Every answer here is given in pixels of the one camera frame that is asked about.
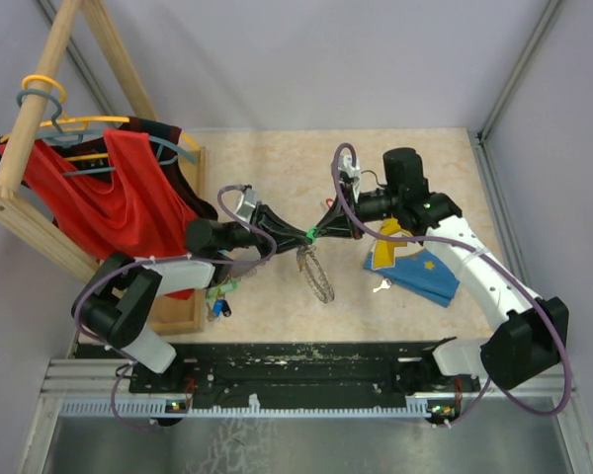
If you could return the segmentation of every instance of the wire whisk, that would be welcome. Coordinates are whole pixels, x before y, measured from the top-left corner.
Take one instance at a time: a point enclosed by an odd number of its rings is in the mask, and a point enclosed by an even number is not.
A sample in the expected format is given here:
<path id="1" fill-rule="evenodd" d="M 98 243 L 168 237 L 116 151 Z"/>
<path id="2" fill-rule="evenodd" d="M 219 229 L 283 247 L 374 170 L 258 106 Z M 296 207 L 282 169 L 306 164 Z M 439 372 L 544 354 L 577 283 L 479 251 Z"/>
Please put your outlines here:
<path id="1" fill-rule="evenodd" d="M 296 250 L 296 264 L 298 270 L 305 275 L 305 280 L 316 297 L 327 304 L 334 300 L 334 288 L 316 258 L 315 250 L 316 247 L 313 245 L 299 247 Z"/>

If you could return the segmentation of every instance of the tabletop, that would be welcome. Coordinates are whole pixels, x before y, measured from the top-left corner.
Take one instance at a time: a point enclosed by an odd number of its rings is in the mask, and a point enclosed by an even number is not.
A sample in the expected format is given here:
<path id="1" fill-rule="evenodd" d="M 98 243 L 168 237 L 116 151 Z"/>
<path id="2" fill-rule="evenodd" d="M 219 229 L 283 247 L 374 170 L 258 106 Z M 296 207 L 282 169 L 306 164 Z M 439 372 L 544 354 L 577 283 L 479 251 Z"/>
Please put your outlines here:
<path id="1" fill-rule="evenodd" d="M 264 132 L 202 132 L 196 140 L 208 150 L 207 196 L 219 188 L 249 184 L 280 217 L 300 229 L 313 226 L 334 196 L 333 153 L 352 143 L 363 170 L 384 181 L 382 154 L 412 147 L 423 159 L 431 191 L 448 194 L 470 226 L 497 258 L 500 251 L 468 135 L 463 128 L 357 129 Z M 363 191 L 376 186 L 364 175 Z M 235 206 L 238 196 L 227 199 Z M 378 224 L 370 224 L 378 229 Z M 341 342 L 418 341 L 446 337 L 486 337 L 491 331 L 473 299 L 460 286 L 443 308 L 400 286 L 374 293 L 381 276 L 363 269 L 374 244 L 318 239 L 316 256 L 335 291 L 320 302 L 297 267 L 295 252 L 276 256 L 228 294 L 229 318 L 206 322 L 200 333 L 169 336 L 171 342 Z"/>

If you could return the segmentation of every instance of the wooden rack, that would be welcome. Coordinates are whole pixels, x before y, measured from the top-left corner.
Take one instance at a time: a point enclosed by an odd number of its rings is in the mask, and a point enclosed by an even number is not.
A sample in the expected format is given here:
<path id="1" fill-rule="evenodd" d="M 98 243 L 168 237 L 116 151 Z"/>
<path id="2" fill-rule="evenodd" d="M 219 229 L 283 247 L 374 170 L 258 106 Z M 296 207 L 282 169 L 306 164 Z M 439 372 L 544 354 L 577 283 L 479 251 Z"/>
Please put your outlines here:
<path id="1" fill-rule="evenodd" d="M 56 76 L 80 10 L 136 116 L 158 120 L 104 0 L 63 0 L 35 73 L 49 78 Z M 32 81 L 29 87 L 48 93 L 52 88 L 43 81 Z M 29 95 L 13 125 L 0 161 L 0 222 L 69 273 L 88 281 L 98 267 L 97 262 L 18 194 L 46 103 L 44 97 Z M 205 150 L 194 155 L 198 164 L 181 162 L 181 169 L 202 197 L 205 192 Z M 202 328 L 204 312 L 202 291 L 196 291 L 187 301 L 161 297 L 154 303 L 149 324 L 159 333 L 197 331 Z"/>

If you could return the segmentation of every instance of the wooden post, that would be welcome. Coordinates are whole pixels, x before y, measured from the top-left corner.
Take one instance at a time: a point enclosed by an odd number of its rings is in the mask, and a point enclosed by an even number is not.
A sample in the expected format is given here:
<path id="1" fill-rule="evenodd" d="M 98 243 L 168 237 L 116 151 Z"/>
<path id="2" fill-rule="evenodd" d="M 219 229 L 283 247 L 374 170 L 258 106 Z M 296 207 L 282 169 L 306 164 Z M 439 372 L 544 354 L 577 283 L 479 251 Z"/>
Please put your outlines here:
<path id="1" fill-rule="evenodd" d="M 36 74 L 50 78 L 57 74 L 81 2 L 62 2 L 38 61 Z M 52 88 L 42 81 L 33 81 L 30 87 L 46 92 Z M 97 263 L 17 194 L 47 102 L 41 96 L 28 96 L 16 118 L 0 160 L 0 223 L 72 275 L 87 281 Z"/>
<path id="2" fill-rule="evenodd" d="M 54 79 L 66 52 L 81 1 L 64 0 L 61 3 L 38 61 L 36 74 Z M 42 81 L 33 81 L 29 87 L 46 92 L 52 89 L 50 84 Z M 20 185 L 47 102 L 44 97 L 35 95 L 27 96 L 24 100 L 11 130 L 11 138 L 0 160 L 0 186 L 14 191 Z"/>
<path id="3" fill-rule="evenodd" d="M 81 12 L 136 116 L 158 120 L 104 0 L 84 0 Z"/>

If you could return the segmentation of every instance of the cable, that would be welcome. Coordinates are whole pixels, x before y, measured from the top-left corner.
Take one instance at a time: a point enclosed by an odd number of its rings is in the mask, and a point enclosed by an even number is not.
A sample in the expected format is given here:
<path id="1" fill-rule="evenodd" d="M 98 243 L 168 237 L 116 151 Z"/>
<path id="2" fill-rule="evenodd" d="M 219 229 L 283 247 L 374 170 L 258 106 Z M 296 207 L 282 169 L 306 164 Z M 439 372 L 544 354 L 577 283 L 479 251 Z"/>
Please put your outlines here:
<path id="1" fill-rule="evenodd" d="M 341 206 L 343 207 L 343 209 L 345 210 L 345 213 L 347 214 L 349 219 L 358 228 L 360 228 L 363 232 L 365 232 L 377 239 L 384 240 L 386 242 L 406 242 L 406 243 L 440 242 L 443 244 L 449 244 L 449 245 L 461 247 L 462 249 L 466 249 L 471 253 L 476 251 L 476 249 L 474 247 L 472 247 L 471 245 L 469 245 L 465 242 L 461 242 L 461 241 L 455 240 L 455 239 L 449 239 L 446 237 L 428 236 L 428 235 L 414 236 L 414 237 L 392 237 L 392 236 L 388 236 L 388 235 L 382 235 L 379 232 L 376 232 L 376 231 L 370 229 L 369 227 L 367 227 L 363 222 L 361 222 L 361 220 L 356 216 L 354 211 L 349 206 L 349 203 L 345 199 L 345 197 L 343 195 L 343 191 L 340 186 L 340 170 L 339 170 L 338 166 L 340 164 L 340 154 L 345 148 L 347 148 L 351 153 L 352 166 L 356 166 L 357 159 L 356 159 L 356 149 L 354 148 L 354 146 L 351 145 L 350 143 L 341 143 L 340 145 L 338 145 L 338 148 L 336 148 L 336 152 L 334 153 L 334 159 L 332 160 L 332 178 L 334 180 L 334 189 L 336 190 L 336 196 L 338 197 L 338 200 L 339 200 Z M 543 321 L 543 324 L 545 324 L 545 327 L 547 327 L 548 331 L 550 332 L 551 339 L 553 340 L 553 343 L 557 347 L 557 351 L 560 355 L 560 360 L 562 362 L 562 368 L 564 370 L 564 388 L 562 390 L 562 397 L 561 397 L 560 401 L 558 402 L 557 406 L 555 408 L 553 408 L 552 410 L 543 411 L 543 410 L 537 410 L 535 408 L 532 408 L 529 405 L 526 405 L 525 403 L 521 402 L 514 395 L 512 395 L 508 390 L 504 390 L 501 387 L 499 387 L 499 388 L 509 400 L 511 400 L 513 403 L 515 403 L 516 405 L 521 407 L 526 412 L 529 412 L 533 415 L 539 415 L 539 416 L 549 416 L 549 417 L 555 416 L 555 415 L 559 414 L 562 410 L 564 410 L 564 408 L 569 403 L 570 398 L 571 398 L 571 380 L 572 380 L 571 366 L 569 364 L 569 359 L 568 359 L 568 354 L 566 353 L 566 348 L 564 347 L 564 344 L 562 343 L 562 340 L 560 339 L 560 335 L 555 330 L 555 327 L 553 326 L 551 319 L 545 313 L 545 310 L 543 309 L 543 307 L 539 304 L 539 302 L 525 289 L 525 287 L 514 276 L 512 276 L 507 270 L 505 270 L 502 266 L 500 266 L 498 263 L 496 263 L 490 257 L 488 257 L 487 254 L 481 254 L 478 257 L 480 259 L 482 259 L 484 262 L 486 262 L 488 265 L 490 265 L 494 270 L 496 270 L 507 281 L 509 281 L 509 283 L 512 285 L 512 287 L 516 288 L 517 291 L 519 291 L 523 295 L 523 297 L 527 300 L 527 302 L 530 303 L 534 307 L 534 309 L 540 316 L 541 320 Z M 470 409 L 476 405 L 476 402 L 482 398 L 484 393 L 485 392 L 483 390 L 481 390 L 479 392 L 478 397 L 470 404 L 470 406 L 466 410 L 466 413 L 468 413 L 470 411 Z"/>
<path id="2" fill-rule="evenodd" d="M 121 365 L 120 367 L 117 367 L 117 370 L 115 370 L 115 377 L 121 377 L 121 375 L 119 375 L 119 370 L 124 370 L 125 368 L 127 368 L 128 366 L 131 366 L 131 362 L 128 363 L 124 363 L 123 365 Z M 130 376 L 124 376 L 123 378 L 126 378 L 127 380 L 130 380 L 131 377 Z"/>
<path id="3" fill-rule="evenodd" d="M 244 189 L 245 189 L 245 187 L 243 185 L 233 185 L 233 186 L 226 186 L 226 187 L 222 188 L 217 193 L 217 203 L 219 204 L 221 209 L 224 211 L 224 213 L 226 215 L 228 215 L 230 218 L 238 221 L 244 228 L 248 229 L 249 231 L 259 234 L 268 240 L 268 242 L 270 243 L 270 246 L 271 246 L 271 251 L 266 257 L 263 257 L 259 260 L 253 260 L 253 261 L 242 261 L 242 260 L 224 261 L 224 260 L 214 260 L 214 259 L 203 259 L 200 257 L 191 256 L 191 255 L 184 255 L 184 256 L 177 256 L 177 257 L 163 257 L 163 258 L 159 258 L 159 259 L 153 259 L 151 261 L 143 260 L 143 261 L 131 262 L 130 264 L 124 265 L 123 267 L 120 267 L 119 269 L 116 269 L 113 272 L 110 272 L 109 274 L 103 276 L 100 280 L 96 281 L 92 286 L 90 286 L 86 291 L 84 291 L 83 295 L 81 296 L 81 298 L 79 298 L 79 301 L 77 302 L 77 305 L 75 306 L 74 322 L 75 322 L 75 326 L 77 327 L 77 331 L 79 331 L 80 333 L 82 333 L 82 334 L 94 339 L 95 341 L 102 343 L 102 344 L 106 343 L 103 339 L 101 339 L 99 336 L 97 336 L 93 332 L 89 331 L 88 329 L 86 329 L 86 327 L 83 325 L 83 323 L 81 321 L 81 312 L 83 310 L 83 305 L 85 304 L 87 299 L 97 289 L 99 289 L 100 286 L 104 285 L 105 283 L 107 283 L 108 281 L 113 279 L 114 277 L 117 277 L 117 276 L 127 272 L 128 270 L 134 269 L 136 267 L 142 267 L 142 266 L 146 266 L 146 265 L 151 266 L 151 265 L 170 263 L 170 262 L 184 262 L 187 260 L 196 260 L 199 262 L 206 262 L 209 264 L 218 264 L 218 265 L 250 265 L 252 263 L 254 266 L 257 266 L 257 265 L 264 264 L 264 263 L 268 262 L 270 259 L 272 259 L 273 256 L 277 253 L 277 242 L 275 241 L 275 239 L 273 239 L 273 237 L 271 235 L 264 232 L 263 230 L 255 227 L 254 225 L 251 225 L 248 222 L 239 218 L 237 215 L 235 215 L 233 212 L 231 212 L 230 209 L 228 209 L 226 207 L 226 205 L 224 204 L 222 196 L 225 193 L 228 193 L 230 191 L 243 192 Z M 132 368 L 132 366 L 134 364 L 137 363 L 137 361 L 131 355 L 127 354 L 125 351 L 123 351 L 121 349 L 117 349 L 117 348 L 112 348 L 112 349 L 114 349 L 117 353 L 119 353 L 123 357 L 129 359 L 129 363 L 123 368 L 121 373 L 118 374 L 117 380 L 115 381 L 115 384 L 112 387 L 112 393 L 110 395 L 110 404 L 111 404 L 110 406 L 112 409 L 112 414 L 114 415 L 115 419 L 117 419 L 117 421 L 119 423 L 123 424 L 124 426 L 126 426 L 132 430 L 135 430 L 138 432 L 149 432 L 149 431 L 154 430 L 154 426 L 136 425 L 134 423 L 124 420 L 121 417 L 121 415 L 119 414 L 119 411 L 117 410 L 117 405 L 116 405 L 117 391 L 119 390 L 119 385 L 120 385 L 121 381 L 125 378 L 127 372 Z"/>
<path id="4" fill-rule="evenodd" d="M 112 392 L 110 394 L 110 408 L 115 419 L 127 428 L 141 433 L 153 432 L 158 430 L 158 425 L 156 425 L 154 421 L 150 420 L 149 425 L 137 425 L 136 423 L 125 420 L 119 413 L 119 410 L 117 410 L 117 392 L 119 391 L 119 385 L 121 384 L 121 381 L 126 378 L 126 374 L 133 366 L 134 362 L 127 363 L 121 373 L 117 376 L 117 380 L 115 380 L 115 384 L 112 386 Z"/>
<path id="5" fill-rule="evenodd" d="M 361 175 L 364 175 L 365 173 L 370 173 L 372 175 L 374 175 L 374 178 L 376 178 L 376 184 L 378 185 L 379 188 L 385 188 L 386 185 L 383 185 L 379 179 L 378 179 L 378 173 L 376 173 L 374 170 L 365 170 L 361 173 Z"/>
<path id="6" fill-rule="evenodd" d="M 185 408 L 187 411 L 191 408 L 191 401 L 194 395 L 196 395 L 196 379 L 194 377 L 189 377 L 189 383 L 185 388 Z"/>
<path id="7" fill-rule="evenodd" d="M 470 403 L 469 406 L 462 413 L 460 413 L 454 420 L 452 420 L 451 422 L 448 422 L 444 425 L 435 425 L 435 426 L 437 426 L 439 428 L 450 428 L 452 425 L 456 425 L 457 423 L 460 423 L 463 419 L 467 418 L 467 416 L 469 416 L 472 409 L 481 401 L 481 398 L 483 398 L 483 395 L 485 395 L 485 392 L 487 392 L 488 388 L 490 388 L 491 382 L 492 381 L 488 378 L 485 381 L 485 383 L 483 384 L 483 386 L 481 387 L 481 390 L 479 390 L 476 398 L 474 400 L 472 400 L 472 403 Z"/>
<path id="8" fill-rule="evenodd" d="M 455 379 L 455 410 L 457 411 L 457 415 L 461 414 L 462 398 L 462 381 L 457 377 Z"/>

